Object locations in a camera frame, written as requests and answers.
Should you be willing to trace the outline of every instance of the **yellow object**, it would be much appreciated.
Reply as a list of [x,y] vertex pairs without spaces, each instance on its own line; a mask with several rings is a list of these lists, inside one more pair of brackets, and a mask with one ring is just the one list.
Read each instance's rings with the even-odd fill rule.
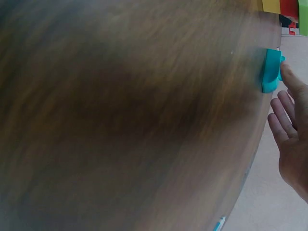
[[280,1],[279,0],[262,0],[263,11],[271,13],[280,13]]

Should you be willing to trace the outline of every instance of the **round table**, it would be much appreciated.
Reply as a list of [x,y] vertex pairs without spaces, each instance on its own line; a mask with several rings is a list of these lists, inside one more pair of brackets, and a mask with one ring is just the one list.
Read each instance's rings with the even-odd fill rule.
[[213,230],[269,109],[261,7],[1,1],[1,230]]

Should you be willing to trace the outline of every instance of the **turquoise block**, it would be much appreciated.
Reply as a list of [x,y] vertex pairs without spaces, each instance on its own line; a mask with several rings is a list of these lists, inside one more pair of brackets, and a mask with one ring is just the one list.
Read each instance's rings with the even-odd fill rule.
[[265,68],[262,79],[262,92],[271,93],[278,87],[280,75],[280,64],[285,60],[281,51],[268,49],[266,52]]

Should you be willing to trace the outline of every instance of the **green object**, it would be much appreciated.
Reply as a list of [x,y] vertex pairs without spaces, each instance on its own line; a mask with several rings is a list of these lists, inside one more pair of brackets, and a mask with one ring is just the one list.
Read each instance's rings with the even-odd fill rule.
[[308,36],[308,0],[298,0],[299,34]]
[[271,93],[278,87],[280,75],[280,64],[285,60],[281,51],[268,49],[265,58],[264,74],[262,79],[262,92]]

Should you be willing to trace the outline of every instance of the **white floor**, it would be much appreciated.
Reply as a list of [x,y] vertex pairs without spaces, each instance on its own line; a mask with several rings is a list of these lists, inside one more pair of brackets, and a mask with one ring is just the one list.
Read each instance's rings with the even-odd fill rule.
[[[281,50],[308,83],[308,38],[282,36]],[[284,90],[281,83],[279,90]],[[223,231],[308,231],[308,205],[281,179],[279,153],[266,123],[241,195]]]

